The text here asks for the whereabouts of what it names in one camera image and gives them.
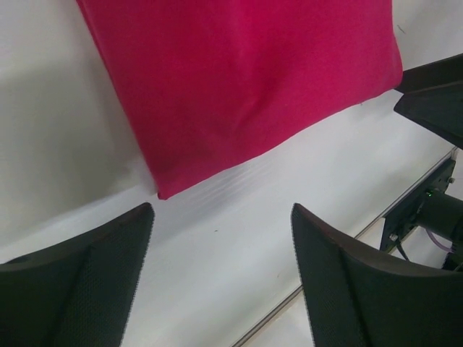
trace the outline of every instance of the purple cable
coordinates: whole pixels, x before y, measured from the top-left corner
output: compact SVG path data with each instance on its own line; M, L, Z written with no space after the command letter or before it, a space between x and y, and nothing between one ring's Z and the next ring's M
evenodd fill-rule
M428 233L428 236L429 238L431 239L432 242L434 242L434 244L439 247L440 249L442 249L443 251L446 251L448 253L453 253L454 250L451 248L451 247L446 247L444 246L441 242L437 241L436 237L434 236L433 233L431 233L429 230L426 230L426 232Z

